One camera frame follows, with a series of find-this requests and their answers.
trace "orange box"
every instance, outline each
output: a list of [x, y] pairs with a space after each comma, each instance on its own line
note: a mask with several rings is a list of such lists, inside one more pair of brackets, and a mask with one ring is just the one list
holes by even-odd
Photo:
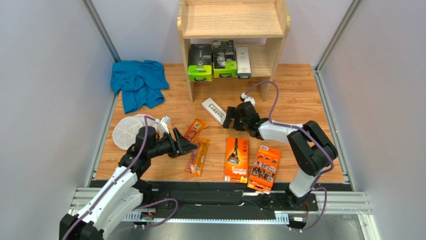
[[269, 194], [277, 175], [281, 151], [260, 145], [247, 187]]
[[247, 183], [249, 175], [249, 140], [228, 137], [225, 153], [225, 181]]

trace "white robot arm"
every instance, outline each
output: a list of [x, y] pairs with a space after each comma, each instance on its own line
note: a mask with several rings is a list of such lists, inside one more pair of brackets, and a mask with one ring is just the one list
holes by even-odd
[[243, 103], [228, 107], [222, 126], [229, 128], [234, 119], [232, 127], [237, 131], [246, 131], [260, 140], [275, 140], [291, 146], [299, 169], [286, 191], [286, 203], [291, 208], [299, 209], [320, 174], [337, 158], [337, 149], [315, 121], [289, 124], [260, 118], [252, 97], [243, 93], [240, 99]]
[[176, 158], [197, 149], [177, 128], [173, 128], [173, 140], [167, 127], [168, 116], [154, 121], [162, 137], [152, 126], [140, 128], [136, 143], [121, 158], [114, 174], [99, 193], [76, 215], [66, 214], [62, 218], [60, 240], [106, 240], [130, 211], [141, 204], [151, 203], [152, 186], [140, 179], [151, 166], [151, 158], [164, 154]]

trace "white box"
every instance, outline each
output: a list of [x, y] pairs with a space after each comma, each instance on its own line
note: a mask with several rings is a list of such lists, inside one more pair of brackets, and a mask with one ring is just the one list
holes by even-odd
[[222, 108], [213, 101], [210, 97], [201, 103], [201, 106], [210, 116], [214, 118], [220, 125], [224, 124], [225, 118], [227, 117], [227, 113], [222, 110]]
[[249, 48], [241, 46], [236, 48], [236, 77], [238, 79], [249, 79], [252, 76], [250, 68]]

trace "wooden shelf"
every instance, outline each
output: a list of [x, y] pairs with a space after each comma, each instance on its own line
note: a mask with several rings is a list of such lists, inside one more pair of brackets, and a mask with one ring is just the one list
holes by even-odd
[[282, 38], [275, 4], [187, 5], [184, 39]]
[[266, 45], [235, 45], [235, 47], [248, 47], [250, 57], [251, 77], [270, 77], [271, 64]]
[[[194, 101], [195, 88], [188, 76], [191, 39], [266, 38], [264, 45], [236, 47], [248, 47], [252, 78], [273, 81], [290, 26], [286, 0], [180, 0], [177, 32], [189, 101]], [[260, 86], [262, 101], [270, 87]]]

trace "green product box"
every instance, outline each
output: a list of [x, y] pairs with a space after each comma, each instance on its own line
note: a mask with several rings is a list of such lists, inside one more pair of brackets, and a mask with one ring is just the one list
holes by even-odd
[[211, 44], [191, 44], [189, 50], [188, 76], [190, 82], [212, 81]]
[[234, 40], [213, 41], [213, 62], [215, 78], [235, 78], [237, 76]]

